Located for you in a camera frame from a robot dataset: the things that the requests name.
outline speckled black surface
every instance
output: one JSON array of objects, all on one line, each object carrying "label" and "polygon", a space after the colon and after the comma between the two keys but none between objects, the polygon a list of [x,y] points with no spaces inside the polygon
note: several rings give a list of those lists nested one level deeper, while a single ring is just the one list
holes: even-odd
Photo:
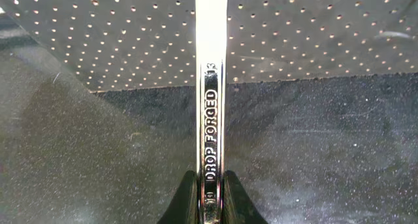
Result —
[{"label": "speckled black surface", "polygon": [[[93,95],[4,45],[0,223],[155,223],[195,168],[195,90]],[[418,75],[228,86],[226,116],[226,167],[269,223],[418,223]]]}]

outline perforated metal sheet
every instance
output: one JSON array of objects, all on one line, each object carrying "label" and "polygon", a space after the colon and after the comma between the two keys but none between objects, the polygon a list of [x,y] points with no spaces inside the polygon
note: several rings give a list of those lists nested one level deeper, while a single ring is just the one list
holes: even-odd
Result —
[{"label": "perforated metal sheet", "polygon": [[[415,72],[416,2],[229,0],[227,82]],[[194,0],[1,3],[92,91],[195,84]]]}]

